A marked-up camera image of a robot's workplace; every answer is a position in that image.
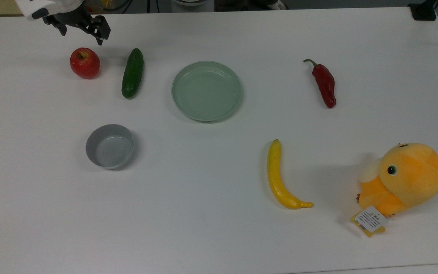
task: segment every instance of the light green plate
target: light green plate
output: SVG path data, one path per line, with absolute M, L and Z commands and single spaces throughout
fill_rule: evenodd
M 230 68 L 212 61 L 190 64 L 172 85 L 177 107 L 189 118 L 212 122 L 226 118 L 239 106 L 241 83 Z

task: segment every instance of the plush toy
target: plush toy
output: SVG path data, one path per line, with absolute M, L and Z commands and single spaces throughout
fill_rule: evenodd
M 389 217 L 438 193 L 438 155 L 424 144 L 398 144 L 366 167 L 359 180 L 359 205 Z

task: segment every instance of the cucumber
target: cucumber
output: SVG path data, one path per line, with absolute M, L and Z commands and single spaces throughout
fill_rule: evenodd
M 143 54 L 137 48 L 129 54 L 128 61 L 123 75 L 121 93 L 126 99 L 132 99 L 138 92 L 138 87 L 143 77 L 144 59 Z

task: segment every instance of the toy eye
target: toy eye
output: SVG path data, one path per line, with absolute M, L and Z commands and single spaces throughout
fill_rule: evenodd
M 394 175 L 396 175 L 396 173 L 397 173 L 397 166 L 396 165 L 390 165 L 388 167 L 388 174 L 394 176 Z

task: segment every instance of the apple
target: apple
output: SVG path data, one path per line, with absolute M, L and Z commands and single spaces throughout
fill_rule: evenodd
M 97 75 L 101 61 L 97 54 L 88 48 L 78 48 L 70 55 L 70 67 L 72 71 L 84 79 L 90 79 Z

